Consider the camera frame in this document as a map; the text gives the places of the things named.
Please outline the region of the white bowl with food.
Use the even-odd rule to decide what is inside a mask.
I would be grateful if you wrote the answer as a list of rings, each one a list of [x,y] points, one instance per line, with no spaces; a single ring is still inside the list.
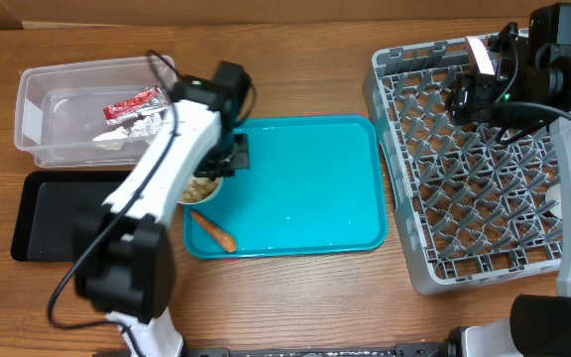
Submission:
[[[223,178],[199,178],[192,176],[179,200],[180,204],[194,205],[212,199],[221,189]]]

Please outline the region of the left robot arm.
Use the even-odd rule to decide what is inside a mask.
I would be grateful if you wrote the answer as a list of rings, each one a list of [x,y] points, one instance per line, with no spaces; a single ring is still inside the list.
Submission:
[[[118,328],[130,355],[184,355],[169,312],[176,278],[171,223],[191,178],[226,178],[249,167],[248,139],[234,130],[247,118],[242,107],[254,90],[241,65],[223,61],[212,79],[181,75],[163,91],[170,102],[163,128],[121,184],[75,223],[72,266],[49,309],[73,282],[104,313],[100,322]]]

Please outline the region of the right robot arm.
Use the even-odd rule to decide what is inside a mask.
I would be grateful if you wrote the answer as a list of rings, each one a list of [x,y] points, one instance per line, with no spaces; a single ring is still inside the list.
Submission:
[[[571,356],[571,3],[534,10],[528,32],[506,25],[486,40],[466,41],[468,72],[451,88],[445,107],[458,126],[482,123],[509,145],[546,129],[559,169],[562,258],[553,297],[521,295],[510,315],[459,327],[446,356]]]

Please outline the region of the white cup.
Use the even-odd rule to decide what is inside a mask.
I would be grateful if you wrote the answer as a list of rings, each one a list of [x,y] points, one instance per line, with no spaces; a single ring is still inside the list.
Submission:
[[[545,193],[545,202],[554,202],[554,205],[549,208],[549,213],[558,218],[562,218],[561,208],[561,186],[559,183],[551,186]]]

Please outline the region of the red foil snack wrapper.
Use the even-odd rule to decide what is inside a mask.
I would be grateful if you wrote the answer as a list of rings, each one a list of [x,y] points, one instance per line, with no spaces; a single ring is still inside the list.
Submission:
[[[161,89],[153,86],[128,100],[106,106],[103,113],[108,125],[118,125],[128,120],[158,113],[165,110],[168,105]]]

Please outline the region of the white tissue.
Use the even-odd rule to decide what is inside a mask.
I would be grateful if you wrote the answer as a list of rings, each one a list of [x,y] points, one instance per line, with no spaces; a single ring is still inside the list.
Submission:
[[[116,129],[100,134],[93,139],[96,146],[109,151],[119,151],[125,139],[155,136],[163,127],[164,120],[159,113],[134,121],[129,127],[119,126]]]

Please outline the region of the orange carrot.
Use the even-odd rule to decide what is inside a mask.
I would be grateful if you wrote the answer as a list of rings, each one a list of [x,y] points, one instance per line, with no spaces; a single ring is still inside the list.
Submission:
[[[236,239],[218,225],[208,220],[205,216],[196,210],[191,210],[190,215],[193,220],[206,231],[219,246],[227,253],[235,253],[238,249]]]

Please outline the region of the large pink plate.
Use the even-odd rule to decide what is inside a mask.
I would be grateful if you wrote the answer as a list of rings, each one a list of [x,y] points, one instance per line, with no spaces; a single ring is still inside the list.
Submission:
[[[479,37],[466,37],[465,47],[468,53],[471,69],[475,74],[487,76],[496,75],[488,49]]]

